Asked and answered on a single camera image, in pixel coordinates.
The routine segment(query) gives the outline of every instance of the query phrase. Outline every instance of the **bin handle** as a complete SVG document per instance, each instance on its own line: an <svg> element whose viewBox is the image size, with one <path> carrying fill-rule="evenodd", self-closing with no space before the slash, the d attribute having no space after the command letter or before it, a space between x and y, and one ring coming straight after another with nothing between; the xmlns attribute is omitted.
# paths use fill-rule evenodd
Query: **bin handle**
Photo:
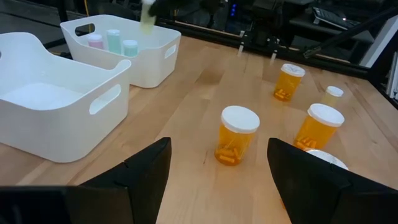
<svg viewBox="0 0 398 224"><path fill-rule="evenodd" d="M75 21L71 21L71 22L73 22L73 25L71 24L72 30L68 30L68 32L72 33L72 35L74 35L75 37L79 37L79 36L76 35L76 29L78 27L87 26L87 25L90 25L90 24L93 24L94 27L96 27L97 26L96 22L94 21L94 19L92 17L96 17L96 16L84 17L84 18L81 18L81 19L76 19Z"/></svg>
<svg viewBox="0 0 398 224"><path fill-rule="evenodd" d="M174 44L173 46L171 46L169 49L166 50L166 53L164 54L164 59L167 59L168 57L170 57L172 54L175 53L177 49L177 44Z"/></svg>
<svg viewBox="0 0 398 224"><path fill-rule="evenodd" d="M86 100L81 103L84 103L85 105L90 104L88 111L91 115L101 111L120 95L125 87L124 84L121 83L118 74L126 71L130 66L131 62L129 60L120 61L114 69L109 70L109 73L115 74L116 76L87 94Z"/></svg>
<svg viewBox="0 0 398 224"><path fill-rule="evenodd" d="M99 97L95 98L89 108L89 112L91 115L94 115L101 111L106 105L108 105L110 102L112 102L114 99L116 99L120 93L122 92L122 88L120 84L116 84L112 88L110 88L108 91L104 92L101 94Z"/></svg>

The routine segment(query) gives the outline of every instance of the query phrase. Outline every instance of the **handle cutout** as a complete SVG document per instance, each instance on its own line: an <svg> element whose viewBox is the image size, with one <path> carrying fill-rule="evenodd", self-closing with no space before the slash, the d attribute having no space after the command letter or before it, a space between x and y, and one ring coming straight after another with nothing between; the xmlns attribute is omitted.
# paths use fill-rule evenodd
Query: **handle cutout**
<svg viewBox="0 0 398 224"><path fill-rule="evenodd" d="M91 23L91 24L86 24L86 25L76 27L75 34L76 34L76 36L80 37L80 36L83 36L86 34L90 34L94 31L95 31L95 25Z"/></svg>
<svg viewBox="0 0 398 224"><path fill-rule="evenodd" d="M172 54L174 54L175 50L177 49L177 44L174 44L171 48L166 50L166 53L164 54L164 59L170 57Z"/></svg>
<svg viewBox="0 0 398 224"><path fill-rule="evenodd" d="M90 105L89 109L90 114L94 115L98 113L102 108L104 108L114 99L116 99L120 95L121 91L122 88L120 87L119 84L117 84L114 87L110 88L105 93L103 93L101 96L97 97L97 99L93 100L93 102Z"/></svg>

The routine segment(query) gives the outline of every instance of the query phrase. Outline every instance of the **black metal frame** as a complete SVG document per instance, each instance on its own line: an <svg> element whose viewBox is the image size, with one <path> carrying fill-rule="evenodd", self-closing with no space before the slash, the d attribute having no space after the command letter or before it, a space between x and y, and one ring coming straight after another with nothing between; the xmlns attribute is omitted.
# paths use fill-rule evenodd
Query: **black metal frame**
<svg viewBox="0 0 398 224"><path fill-rule="evenodd" d="M61 22L67 21L68 16L67 16L67 12L65 9L65 1L64 0L58 1L57 9L58 9L58 14L59 14ZM60 27L57 25L49 24L49 23L42 22L42 21L37 21L34 19L30 19L27 17L22 17L22 16L18 16L18 15L6 13L6 12L0 12L0 13L20 17L22 19L27 19L27 20L30 20L33 22L38 22L38 23L45 24L48 26ZM361 31L368 29L374 23L377 23L380 21L386 21L396 14L398 14L398 7L391 7L390 9L378 14L376 17L356 26L354 29L346 30L346 31L342 32L341 34L336 35L336 36L332 37L331 39L326 40L324 43L321 43L318 46L314 46L313 48L306 50L306 51L288 50L285 47L279 47L278 49L273 49L270 47L260 47L251 42L251 39L252 39L251 33L245 34L243 37L238 37L235 35L228 35L228 34L223 34L223 33L216 32L216 31L211 31L209 29L201 29L199 27L190 26L188 24L176 22L171 19L158 19L157 25L166 27L166 28L170 28L170 29L178 30L183 35L186 35L186 36L207 40L210 42L215 42L217 44L223 44L223 45L227 45L230 47L236 47L236 48L243 45L245 50L254 52L257 54L265 55L265 56L271 56L272 53L274 53L275 50L277 50L278 51L277 57L284 59L284 60L289 60L292 62L297 62L297 63L301 63L304 65L329 70L331 72L341 73L341 74L348 75L351 77L357 77L357 78L369 80L369 82L372 83L372 85L387 100L389 100L395 108L398 109L398 102L389 98L387 96L386 92L382 89L382 86L380 84L380 81L382 80L383 77L385 77L385 74L388 72L388 71L386 71L386 68L389 68L388 66L385 65L385 62L388 61L389 58L392 58L392 56L395 52L392 49L398 49L398 32L391 39L391 41L386 46L386 48L383 50L383 52L380 55L380 57L378 58L378 60L374 63L374 65L371 68L362 67L359 65L353 65L350 63L344 63L344 62L341 62L338 60L332 60L329 58L325 58L325 57L316 55L316 53L319 52L322 48L331 47L333 45L339 44L340 42L349 39L353 35L356 35L356 34L360 33ZM55 40L55 41L46 43L46 44L44 44L44 46L46 49L48 49L51 47L62 45L64 43L65 43L65 39L59 39L59 40ZM61 53L61 56L67 57L67 58L72 58L70 53L65 53L65 52Z"/></svg>

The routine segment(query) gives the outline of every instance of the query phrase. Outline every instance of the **orange pill bottle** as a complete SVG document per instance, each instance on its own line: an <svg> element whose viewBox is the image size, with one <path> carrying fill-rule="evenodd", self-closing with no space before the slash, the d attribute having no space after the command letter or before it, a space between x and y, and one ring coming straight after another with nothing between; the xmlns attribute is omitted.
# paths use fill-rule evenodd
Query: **orange pill bottle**
<svg viewBox="0 0 398 224"><path fill-rule="evenodd" d="M323 149L343 123L344 116L339 111L315 103L308 109L308 116L294 139L294 146L302 150Z"/></svg>
<svg viewBox="0 0 398 224"><path fill-rule="evenodd" d="M344 91L335 86L328 86L326 93L321 100L321 104L335 107L337 101L343 96Z"/></svg>
<svg viewBox="0 0 398 224"><path fill-rule="evenodd" d="M280 69L279 79L274 90L274 97L280 101L290 101L304 75L304 69L296 65L284 64Z"/></svg>
<svg viewBox="0 0 398 224"><path fill-rule="evenodd" d="M242 106L229 106L221 114L216 159L227 166L241 163L260 125L257 114Z"/></svg>

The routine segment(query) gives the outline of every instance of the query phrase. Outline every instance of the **cable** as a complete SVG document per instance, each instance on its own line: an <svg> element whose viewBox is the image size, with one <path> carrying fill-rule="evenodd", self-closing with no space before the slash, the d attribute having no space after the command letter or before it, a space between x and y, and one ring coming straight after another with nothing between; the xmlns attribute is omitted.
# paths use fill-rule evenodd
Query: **cable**
<svg viewBox="0 0 398 224"><path fill-rule="evenodd" d="M55 54L55 55L61 55L61 53L58 52L50 52L51 54Z"/></svg>
<svg viewBox="0 0 398 224"><path fill-rule="evenodd" d="M86 15L87 17L89 17L90 15L88 14L87 0L85 0L85 8L86 8ZM88 25L88 32L91 33L91 24Z"/></svg>

